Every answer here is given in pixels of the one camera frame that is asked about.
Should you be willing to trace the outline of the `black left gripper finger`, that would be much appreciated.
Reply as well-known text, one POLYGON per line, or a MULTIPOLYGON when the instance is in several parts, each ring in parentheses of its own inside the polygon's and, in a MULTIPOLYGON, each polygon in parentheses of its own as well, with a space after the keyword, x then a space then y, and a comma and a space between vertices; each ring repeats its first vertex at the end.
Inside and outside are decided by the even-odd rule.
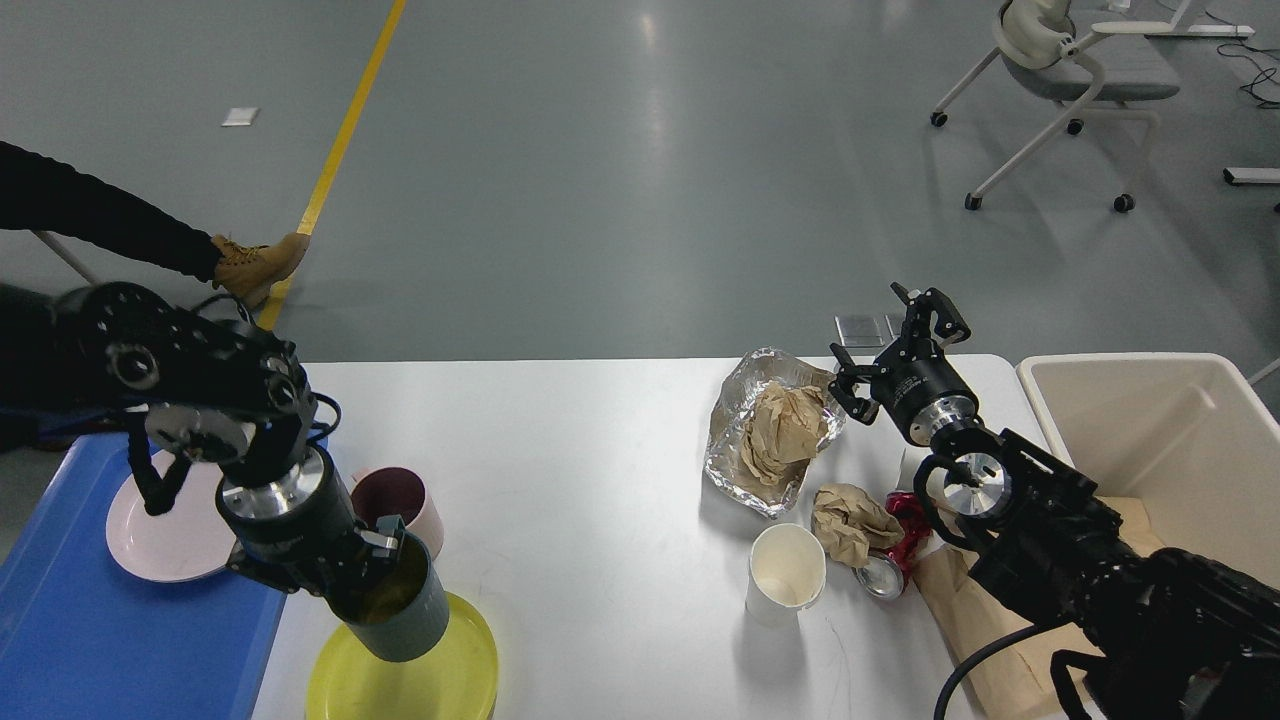
POLYGON ((358 519, 356 532, 361 542, 356 568, 361 577, 385 577, 397 569, 406 533, 401 515, 383 515, 372 523, 358 519))
POLYGON ((293 594, 300 589, 289 569, 280 564, 264 562, 248 555, 232 555, 228 557, 228 569, 284 594, 293 594))

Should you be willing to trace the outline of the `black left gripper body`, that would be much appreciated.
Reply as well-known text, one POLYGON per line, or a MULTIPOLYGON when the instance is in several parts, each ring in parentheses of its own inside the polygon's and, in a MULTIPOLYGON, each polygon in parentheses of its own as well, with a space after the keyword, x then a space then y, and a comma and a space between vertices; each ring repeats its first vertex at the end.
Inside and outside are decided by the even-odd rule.
POLYGON ((248 486, 247 464, 220 465, 215 497, 236 536, 232 555, 284 565, 300 591, 326 597, 361 546, 346 484, 324 446, 308 446, 301 462, 248 486))

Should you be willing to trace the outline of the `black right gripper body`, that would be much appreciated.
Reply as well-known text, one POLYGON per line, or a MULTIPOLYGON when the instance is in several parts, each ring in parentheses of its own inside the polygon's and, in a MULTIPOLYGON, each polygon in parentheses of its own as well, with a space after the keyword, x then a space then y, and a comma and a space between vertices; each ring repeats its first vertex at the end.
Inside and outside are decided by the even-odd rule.
POLYGON ((872 397, 910 445, 928 447, 942 432, 980 424, 977 396, 941 351, 910 357, 887 348, 876 368, 872 397))

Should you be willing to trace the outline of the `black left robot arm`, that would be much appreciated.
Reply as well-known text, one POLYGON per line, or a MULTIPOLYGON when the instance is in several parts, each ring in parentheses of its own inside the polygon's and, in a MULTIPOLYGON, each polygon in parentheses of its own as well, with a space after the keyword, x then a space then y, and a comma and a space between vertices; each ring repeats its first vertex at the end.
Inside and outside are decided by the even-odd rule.
POLYGON ((129 436, 145 510, 170 511, 196 462, 236 537, 228 568, 274 589, 353 600, 385 588, 404 525, 362 521, 316 423, 292 342, 211 320, 142 286, 51 297, 3 287, 3 450, 106 420, 129 436))

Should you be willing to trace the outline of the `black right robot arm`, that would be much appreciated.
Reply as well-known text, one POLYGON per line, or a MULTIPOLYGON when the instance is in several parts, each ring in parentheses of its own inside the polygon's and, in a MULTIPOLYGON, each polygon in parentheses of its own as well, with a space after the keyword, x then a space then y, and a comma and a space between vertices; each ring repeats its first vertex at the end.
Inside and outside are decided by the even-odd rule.
POLYGON ((940 290, 892 283, 899 337, 872 363, 831 345, 829 393, 870 425, 886 411, 927 454, 911 479, 929 527, 977 555, 968 575, 1027 626, 991 641, 950 674, 945 717, 969 671, 1021 641, 1079 626, 1097 653, 1057 650, 1050 675, 1070 719, 1088 712, 1071 678, 1108 719, 1275 719, 1277 592, 1222 562, 1165 547, 1140 556, 1087 475, 1014 430, 993 432, 945 350, 970 327, 940 290))

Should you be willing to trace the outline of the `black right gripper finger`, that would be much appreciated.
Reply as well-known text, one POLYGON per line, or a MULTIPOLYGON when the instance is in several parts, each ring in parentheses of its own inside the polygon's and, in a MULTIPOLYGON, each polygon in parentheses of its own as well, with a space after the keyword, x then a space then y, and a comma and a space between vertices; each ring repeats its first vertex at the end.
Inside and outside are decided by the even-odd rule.
POLYGON ((874 424, 881 410, 881 402, 869 395, 867 397, 858 396, 856 387, 870 386, 873 380, 881 378, 883 369, 876 364, 855 363, 849 351, 840 343, 829 343, 829 351, 838 365, 835 378, 828 384, 831 397, 840 405, 849 419, 863 425, 874 424))
POLYGON ((943 359, 945 350, 972 338, 972 328, 954 301, 937 288, 909 290, 890 284, 906 311, 891 352, 904 361, 943 359))

